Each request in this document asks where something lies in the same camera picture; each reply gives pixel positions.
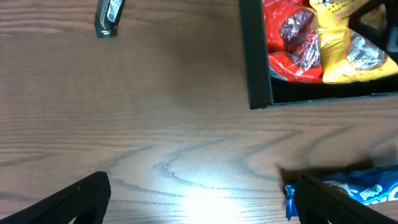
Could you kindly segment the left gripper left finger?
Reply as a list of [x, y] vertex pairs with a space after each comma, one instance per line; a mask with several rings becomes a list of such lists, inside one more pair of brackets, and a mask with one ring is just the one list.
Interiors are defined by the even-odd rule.
[[1, 220], [1, 224], [102, 224], [111, 196], [106, 172], [98, 171]]

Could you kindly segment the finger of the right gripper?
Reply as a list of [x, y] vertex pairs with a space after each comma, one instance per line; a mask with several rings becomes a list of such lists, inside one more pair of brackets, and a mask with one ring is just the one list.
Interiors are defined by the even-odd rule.
[[349, 16], [349, 28], [388, 53], [397, 53], [397, 0], [371, 0]]

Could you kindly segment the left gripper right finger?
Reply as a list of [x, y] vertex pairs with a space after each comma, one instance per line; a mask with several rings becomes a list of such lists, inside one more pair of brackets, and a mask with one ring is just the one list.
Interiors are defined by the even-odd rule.
[[301, 224], [397, 224], [308, 174], [299, 177], [294, 199]]

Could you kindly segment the yellow snack bag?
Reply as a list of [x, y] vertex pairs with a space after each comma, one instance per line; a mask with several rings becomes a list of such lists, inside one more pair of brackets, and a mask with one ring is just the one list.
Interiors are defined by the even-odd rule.
[[310, 0], [316, 11], [323, 82], [366, 82], [397, 73], [397, 64], [363, 35], [348, 27], [349, 16], [369, 0]]

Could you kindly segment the blue Oreo cookie pack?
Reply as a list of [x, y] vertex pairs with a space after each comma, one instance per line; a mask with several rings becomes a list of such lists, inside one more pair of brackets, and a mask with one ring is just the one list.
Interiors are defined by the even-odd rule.
[[[396, 165], [341, 171], [315, 178], [367, 207], [397, 200]], [[285, 216], [289, 220], [299, 217], [294, 199], [297, 181], [285, 186], [287, 191]]]

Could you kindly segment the red candy bag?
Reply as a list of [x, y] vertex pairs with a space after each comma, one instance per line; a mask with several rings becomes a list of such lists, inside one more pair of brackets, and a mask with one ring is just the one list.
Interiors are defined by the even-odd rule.
[[271, 76], [292, 83], [321, 83], [323, 68], [315, 11], [308, 1], [262, 2]]

